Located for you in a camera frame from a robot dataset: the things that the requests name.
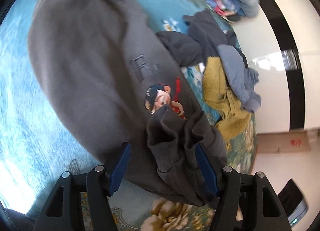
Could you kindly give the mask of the dark device with screen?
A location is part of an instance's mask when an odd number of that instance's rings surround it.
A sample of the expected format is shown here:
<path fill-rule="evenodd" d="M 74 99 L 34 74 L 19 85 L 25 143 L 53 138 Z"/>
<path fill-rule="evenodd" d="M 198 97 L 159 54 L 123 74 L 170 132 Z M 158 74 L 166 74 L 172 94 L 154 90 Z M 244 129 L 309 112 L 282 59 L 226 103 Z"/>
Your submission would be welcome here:
<path fill-rule="evenodd" d="M 308 212 L 308 203 L 299 187 L 290 179 L 278 194 L 287 219 L 293 228 Z"/>

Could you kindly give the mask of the teal floral bed blanket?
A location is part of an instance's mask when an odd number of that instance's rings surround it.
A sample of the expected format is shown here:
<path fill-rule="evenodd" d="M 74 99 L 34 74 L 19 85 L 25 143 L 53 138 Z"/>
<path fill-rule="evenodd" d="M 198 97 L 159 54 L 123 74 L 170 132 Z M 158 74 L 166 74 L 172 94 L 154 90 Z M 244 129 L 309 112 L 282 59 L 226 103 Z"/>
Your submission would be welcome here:
<path fill-rule="evenodd" d="M 187 33 L 183 15 L 207 8 L 202 0 L 137 0 L 153 31 Z M 44 96 L 31 67 L 27 34 L 37 0 L 11 0 L 1 14 L 1 202 L 5 208 L 37 218 L 55 182 L 64 171 L 77 175 L 98 165 L 64 128 Z M 218 112 L 203 102 L 199 66 L 182 69 L 210 124 Z M 250 174 L 257 151 L 255 118 L 227 143 L 228 164 Z M 110 199 L 119 230 L 160 230 L 156 216 L 169 206 L 164 223 L 179 222 L 172 230 L 207 230 L 214 211 L 210 206 L 183 206 L 166 202 L 123 180 Z"/>

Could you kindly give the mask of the dark navy fleece garment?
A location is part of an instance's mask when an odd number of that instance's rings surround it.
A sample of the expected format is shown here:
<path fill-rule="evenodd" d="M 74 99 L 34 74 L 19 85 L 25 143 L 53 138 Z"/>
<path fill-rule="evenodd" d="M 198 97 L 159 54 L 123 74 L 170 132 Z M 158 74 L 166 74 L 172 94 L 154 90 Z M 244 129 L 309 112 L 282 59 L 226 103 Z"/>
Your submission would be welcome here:
<path fill-rule="evenodd" d="M 186 34 L 176 31 L 159 31 L 158 39 L 170 52 L 180 67 L 192 67 L 199 63 L 207 64 L 208 57 L 218 57 L 219 45 L 230 45 L 242 57 L 248 67 L 245 55 L 236 46 L 236 34 L 232 30 L 223 32 L 210 10 L 196 13 L 194 16 L 183 16 L 188 26 Z"/>

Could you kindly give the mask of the cardboard box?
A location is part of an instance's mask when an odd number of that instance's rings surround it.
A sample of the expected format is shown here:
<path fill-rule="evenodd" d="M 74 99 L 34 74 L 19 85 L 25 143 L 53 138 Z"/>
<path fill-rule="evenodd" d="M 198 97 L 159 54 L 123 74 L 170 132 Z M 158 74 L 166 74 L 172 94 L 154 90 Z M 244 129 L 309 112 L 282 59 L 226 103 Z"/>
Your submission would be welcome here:
<path fill-rule="evenodd" d="M 267 133 L 257 135 L 257 154 L 309 152 L 306 132 Z"/>

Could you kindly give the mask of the grey sweatpants with cartoon print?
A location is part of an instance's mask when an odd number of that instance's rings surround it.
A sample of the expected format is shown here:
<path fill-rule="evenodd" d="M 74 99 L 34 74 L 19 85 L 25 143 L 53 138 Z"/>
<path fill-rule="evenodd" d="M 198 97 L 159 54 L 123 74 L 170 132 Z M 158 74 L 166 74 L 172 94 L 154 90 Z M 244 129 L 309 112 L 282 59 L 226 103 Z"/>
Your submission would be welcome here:
<path fill-rule="evenodd" d="M 59 120 L 100 161 L 131 146 L 125 177 L 196 206 L 216 202 L 195 148 L 226 148 L 136 0 L 38 0 L 28 33 L 37 80 Z"/>

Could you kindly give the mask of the mustard yellow knit sweater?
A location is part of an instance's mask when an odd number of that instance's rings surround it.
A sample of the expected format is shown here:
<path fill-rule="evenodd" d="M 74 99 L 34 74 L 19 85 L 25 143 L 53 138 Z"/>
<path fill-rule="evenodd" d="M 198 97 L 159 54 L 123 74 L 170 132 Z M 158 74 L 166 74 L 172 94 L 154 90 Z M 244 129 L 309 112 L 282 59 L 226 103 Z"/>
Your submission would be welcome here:
<path fill-rule="evenodd" d="M 221 115 L 215 127 L 227 143 L 246 129 L 251 114 L 241 109 L 240 100 L 228 86 L 220 58 L 208 58 L 202 89 L 204 102 Z"/>

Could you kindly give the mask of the light blue-grey garment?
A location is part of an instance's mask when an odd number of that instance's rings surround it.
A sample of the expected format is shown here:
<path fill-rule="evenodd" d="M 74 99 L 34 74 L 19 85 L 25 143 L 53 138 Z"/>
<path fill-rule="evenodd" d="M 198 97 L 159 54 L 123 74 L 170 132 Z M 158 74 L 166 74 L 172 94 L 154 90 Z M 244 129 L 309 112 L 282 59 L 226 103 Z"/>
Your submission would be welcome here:
<path fill-rule="evenodd" d="M 244 62 L 242 52 L 227 44 L 217 46 L 219 57 L 226 74 L 228 83 L 241 102 L 241 108 L 255 113 L 261 106 L 261 96 L 254 90 L 259 82 L 259 73 L 249 68 Z"/>

